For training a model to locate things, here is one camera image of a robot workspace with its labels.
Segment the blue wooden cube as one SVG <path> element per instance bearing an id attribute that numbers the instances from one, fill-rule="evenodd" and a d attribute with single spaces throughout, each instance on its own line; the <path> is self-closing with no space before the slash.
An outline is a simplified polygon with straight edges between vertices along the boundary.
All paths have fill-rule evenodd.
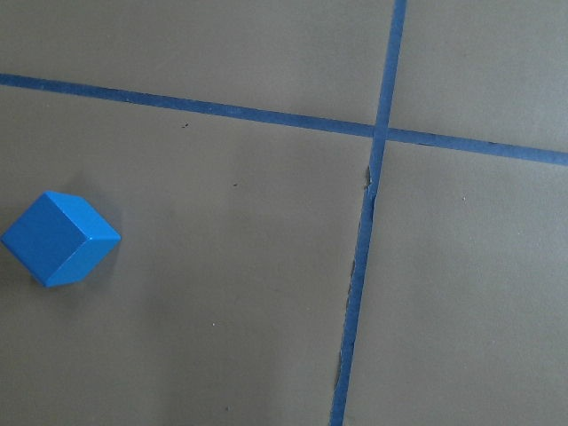
<path id="1" fill-rule="evenodd" d="M 53 191 L 42 193 L 1 236 L 47 288 L 83 280 L 121 239 L 84 198 Z"/>

